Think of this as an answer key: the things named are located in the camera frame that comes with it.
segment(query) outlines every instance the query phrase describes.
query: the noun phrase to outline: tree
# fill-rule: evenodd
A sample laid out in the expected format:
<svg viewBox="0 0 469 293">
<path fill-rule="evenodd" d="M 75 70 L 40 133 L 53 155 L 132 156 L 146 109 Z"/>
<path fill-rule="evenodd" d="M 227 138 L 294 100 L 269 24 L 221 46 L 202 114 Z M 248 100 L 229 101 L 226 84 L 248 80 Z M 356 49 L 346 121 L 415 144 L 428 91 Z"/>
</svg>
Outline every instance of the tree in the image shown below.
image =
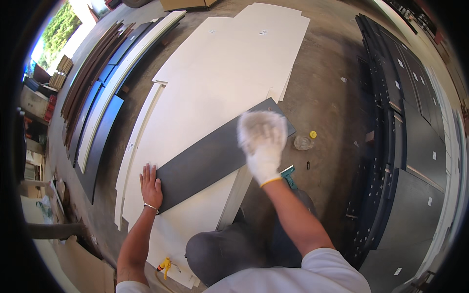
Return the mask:
<svg viewBox="0 0 469 293">
<path fill-rule="evenodd" d="M 65 1 L 42 33 L 44 52 L 38 61 L 42 68 L 48 69 L 50 67 L 80 24 L 82 22 L 73 12 L 72 6 L 68 1 Z"/>
</svg>

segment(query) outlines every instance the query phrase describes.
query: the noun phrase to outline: white t-shirt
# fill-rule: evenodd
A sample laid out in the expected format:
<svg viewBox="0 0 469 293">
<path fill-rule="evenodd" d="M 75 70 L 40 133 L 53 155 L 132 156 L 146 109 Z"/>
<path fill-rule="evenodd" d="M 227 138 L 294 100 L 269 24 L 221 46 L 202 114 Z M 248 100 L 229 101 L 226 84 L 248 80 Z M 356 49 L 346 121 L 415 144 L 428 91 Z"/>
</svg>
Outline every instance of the white t-shirt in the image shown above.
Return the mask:
<svg viewBox="0 0 469 293">
<path fill-rule="evenodd" d="M 116 286 L 116 293 L 149 292 L 148 286 L 133 281 Z M 246 269 L 220 280 L 205 292 L 371 293 L 371 290 L 366 279 L 337 250 L 318 248 L 305 255 L 301 269 Z"/>
</svg>

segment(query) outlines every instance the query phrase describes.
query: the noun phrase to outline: concrete floor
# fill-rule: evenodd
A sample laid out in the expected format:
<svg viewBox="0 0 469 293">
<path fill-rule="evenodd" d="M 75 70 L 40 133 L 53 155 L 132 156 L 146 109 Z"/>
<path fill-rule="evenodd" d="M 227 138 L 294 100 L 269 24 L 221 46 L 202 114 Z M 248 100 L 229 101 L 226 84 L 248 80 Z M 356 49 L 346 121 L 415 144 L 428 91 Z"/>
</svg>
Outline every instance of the concrete floor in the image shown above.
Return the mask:
<svg viewBox="0 0 469 293">
<path fill-rule="evenodd" d="M 252 0 L 220 0 L 212 10 L 189 11 L 180 25 L 172 32 L 172 39 L 165 46 L 146 55 L 126 81 L 130 91 L 114 122 L 106 148 L 101 158 L 95 201 L 91 205 L 67 159 L 62 143 L 63 119 L 55 111 L 48 133 L 46 170 L 56 172 L 67 183 L 71 202 L 78 216 L 90 232 L 96 236 L 102 256 L 116 267 L 117 256 L 127 235 L 124 224 L 118 231 L 114 224 L 115 183 L 121 160 L 140 108 L 150 91 L 151 79 L 176 48 L 209 16 L 234 17 Z M 272 0 L 262 1 L 301 10 L 311 19 L 302 46 L 292 70 L 283 102 L 279 102 L 287 118 L 305 135 L 315 130 L 318 137 L 314 147 L 298 151 L 290 138 L 282 155 L 281 170 L 295 165 L 292 178 L 300 189 L 312 198 L 319 219 L 329 233 L 333 244 L 340 250 L 343 219 L 352 179 L 356 173 L 364 148 L 367 121 L 364 103 L 360 98 L 357 56 L 366 57 L 362 35 L 355 22 L 355 15 L 366 14 L 388 28 L 395 35 L 405 38 L 378 6 L 367 0 Z M 159 1 L 143 8 L 131 9 L 124 5 L 106 15 L 93 28 L 73 56 L 74 66 L 57 99 L 60 109 L 72 77 L 81 63 L 107 28 L 117 20 L 124 23 L 141 23 L 165 15 Z M 248 223 L 262 235 L 268 234 L 273 207 L 253 182 L 242 203 Z M 180 292 L 186 288 L 172 284 Z"/>
</svg>

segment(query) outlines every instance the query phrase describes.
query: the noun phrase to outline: gloved hand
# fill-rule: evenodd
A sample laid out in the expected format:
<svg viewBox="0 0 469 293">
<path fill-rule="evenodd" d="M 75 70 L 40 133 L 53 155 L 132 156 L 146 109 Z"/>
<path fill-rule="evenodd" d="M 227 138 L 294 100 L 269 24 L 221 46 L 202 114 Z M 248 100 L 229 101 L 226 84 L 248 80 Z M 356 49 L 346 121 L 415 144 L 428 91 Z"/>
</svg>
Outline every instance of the gloved hand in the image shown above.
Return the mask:
<svg viewBox="0 0 469 293">
<path fill-rule="evenodd" d="M 275 112 L 247 112 L 238 120 L 237 133 L 238 146 L 260 187 L 281 179 L 277 169 L 287 143 L 287 119 Z"/>
</svg>

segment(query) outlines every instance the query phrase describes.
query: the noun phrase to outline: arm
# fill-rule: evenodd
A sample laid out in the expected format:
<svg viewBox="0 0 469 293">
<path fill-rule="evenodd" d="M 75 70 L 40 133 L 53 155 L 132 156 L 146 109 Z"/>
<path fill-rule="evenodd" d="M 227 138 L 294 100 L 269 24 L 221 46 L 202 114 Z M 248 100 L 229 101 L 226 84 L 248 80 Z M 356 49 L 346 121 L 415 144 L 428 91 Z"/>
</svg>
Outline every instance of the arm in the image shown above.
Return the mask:
<svg viewBox="0 0 469 293">
<path fill-rule="evenodd" d="M 317 248 L 335 249 L 319 220 L 282 180 L 269 182 L 262 189 L 272 201 L 283 229 L 303 257 Z"/>
<path fill-rule="evenodd" d="M 156 166 L 144 166 L 140 174 L 140 186 L 144 202 L 159 209 L 163 201 L 161 181 L 156 178 Z M 117 259 L 117 283 L 122 281 L 136 281 L 148 285 L 145 277 L 145 262 L 148 256 L 151 227 L 155 220 L 156 210 L 145 206 L 142 214 L 130 230 L 122 244 Z"/>
<path fill-rule="evenodd" d="M 254 179 L 271 199 L 280 223 L 302 256 L 321 248 L 334 248 L 316 219 L 285 185 L 277 171 L 287 142 L 287 121 L 273 112 L 244 113 L 238 120 L 238 145 Z"/>
</svg>

